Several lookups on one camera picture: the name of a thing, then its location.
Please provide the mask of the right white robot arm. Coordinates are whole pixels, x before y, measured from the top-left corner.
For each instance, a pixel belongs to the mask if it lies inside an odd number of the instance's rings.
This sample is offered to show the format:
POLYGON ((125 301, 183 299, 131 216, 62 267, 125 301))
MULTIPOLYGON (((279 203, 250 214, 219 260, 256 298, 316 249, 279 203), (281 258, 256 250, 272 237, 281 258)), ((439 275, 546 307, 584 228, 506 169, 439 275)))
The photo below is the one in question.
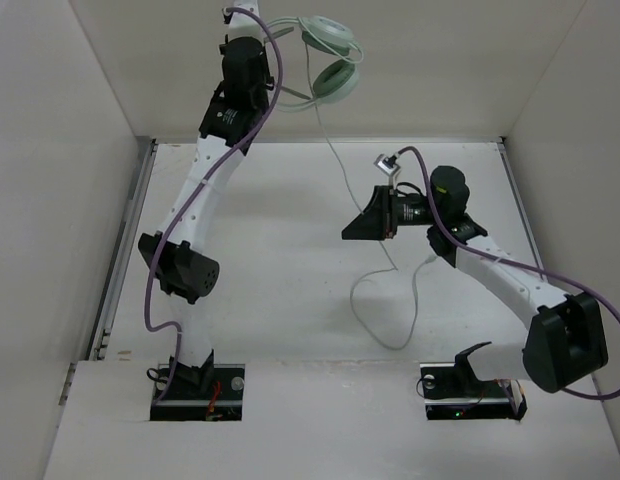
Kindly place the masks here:
POLYGON ((345 240, 384 241, 401 226, 426 226, 435 254, 498 298, 522 322, 525 341, 478 343, 459 352, 455 386, 477 393, 490 380, 530 380, 555 393, 605 366, 608 350, 599 304, 587 293, 570 295, 537 275, 508 265, 509 255, 466 212, 464 174, 439 166, 430 195, 374 188, 363 211, 342 231, 345 240))

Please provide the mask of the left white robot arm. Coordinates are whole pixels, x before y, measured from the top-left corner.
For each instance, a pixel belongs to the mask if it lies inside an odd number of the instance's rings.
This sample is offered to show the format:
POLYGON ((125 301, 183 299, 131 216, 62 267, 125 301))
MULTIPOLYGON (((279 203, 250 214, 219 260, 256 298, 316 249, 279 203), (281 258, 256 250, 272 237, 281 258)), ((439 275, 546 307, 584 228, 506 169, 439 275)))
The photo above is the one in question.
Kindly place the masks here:
POLYGON ((148 267, 145 328, 176 333, 167 367, 148 371, 160 398, 177 387, 195 397, 213 387, 214 349, 197 318, 220 273, 219 263, 204 253, 208 229, 231 175, 274 109, 282 80, 270 72, 260 39, 228 39, 220 53, 222 80, 199 127, 188 176, 164 223, 138 243, 148 267))

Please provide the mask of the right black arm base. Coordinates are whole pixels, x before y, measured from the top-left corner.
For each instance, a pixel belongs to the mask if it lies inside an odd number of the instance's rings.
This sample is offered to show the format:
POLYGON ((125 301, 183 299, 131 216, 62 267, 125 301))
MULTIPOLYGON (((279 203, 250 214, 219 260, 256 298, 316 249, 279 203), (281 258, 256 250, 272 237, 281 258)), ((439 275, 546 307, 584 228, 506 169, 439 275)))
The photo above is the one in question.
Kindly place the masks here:
POLYGON ((432 421, 521 421, 528 411, 518 381, 477 380, 453 363, 421 364, 416 390, 432 421))

